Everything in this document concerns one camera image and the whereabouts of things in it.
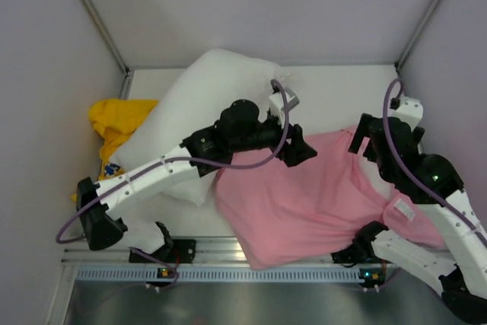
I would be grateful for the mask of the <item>pink pillowcase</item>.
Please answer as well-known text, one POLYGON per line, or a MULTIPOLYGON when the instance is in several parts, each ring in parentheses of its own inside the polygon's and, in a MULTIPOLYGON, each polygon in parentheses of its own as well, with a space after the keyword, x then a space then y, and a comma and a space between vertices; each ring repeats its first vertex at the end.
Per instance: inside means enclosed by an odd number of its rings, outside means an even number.
POLYGON ((215 205, 233 230, 250 267, 280 266, 349 247, 355 234, 378 221, 401 237, 433 248, 444 240, 431 220, 395 189, 385 200, 348 152, 356 128, 306 137, 317 156, 296 167, 273 159, 249 170, 217 175, 215 205), (414 211, 409 221, 394 208, 398 199, 414 211))

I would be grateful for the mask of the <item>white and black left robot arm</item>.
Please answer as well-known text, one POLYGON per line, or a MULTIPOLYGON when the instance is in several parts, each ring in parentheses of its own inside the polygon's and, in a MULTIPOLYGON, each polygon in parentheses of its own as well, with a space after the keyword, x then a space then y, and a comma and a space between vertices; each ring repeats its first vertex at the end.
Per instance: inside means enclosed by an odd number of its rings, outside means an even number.
POLYGON ((287 167, 317 156, 304 141, 302 128, 289 123, 288 108, 281 103, 274 103, 261 122, 255 103, 237 100, 212 126, 194 132, 161 158, 111 179, 81 180, 77 210, 89 249, 101 251, 124 243, 137 262, 166 260, 173 239, 165 225, 159 221, 130 224, 123 216, 166 188, 231 167, 236 153, 266 148, 287 167))

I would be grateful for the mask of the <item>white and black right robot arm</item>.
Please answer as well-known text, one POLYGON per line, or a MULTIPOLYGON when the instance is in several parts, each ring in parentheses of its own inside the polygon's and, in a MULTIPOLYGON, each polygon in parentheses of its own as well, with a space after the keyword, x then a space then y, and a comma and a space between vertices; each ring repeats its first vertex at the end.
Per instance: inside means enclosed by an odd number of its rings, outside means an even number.
POLYGON ((416 120, 365 114, 333 133, 330 183, 344 206, 337 263, 386 261, 468 324, 486 322, 486 232, 452 163, 419 145, 416 120))

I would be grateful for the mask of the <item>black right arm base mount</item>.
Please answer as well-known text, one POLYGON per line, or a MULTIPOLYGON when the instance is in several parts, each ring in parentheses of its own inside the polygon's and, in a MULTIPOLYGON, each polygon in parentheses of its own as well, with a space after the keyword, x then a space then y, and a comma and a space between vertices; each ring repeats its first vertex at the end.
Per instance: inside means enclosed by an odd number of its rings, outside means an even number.
POLYGON ((346 268, 357 266, 358 264, 377 263, 377 258, 367 249, 358 244, 335 253, 331 253, 333 263, 340 264, 346 268))

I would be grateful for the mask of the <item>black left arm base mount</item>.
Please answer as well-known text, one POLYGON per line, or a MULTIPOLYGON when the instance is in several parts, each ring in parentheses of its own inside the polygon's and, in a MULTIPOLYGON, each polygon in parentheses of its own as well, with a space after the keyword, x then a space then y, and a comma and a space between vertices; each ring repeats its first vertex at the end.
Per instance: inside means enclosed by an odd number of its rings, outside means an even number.
POLYGON ((196 240, 175 239, 150 254, 157 262, 167 264, 192 263, 196 255, 196 240))

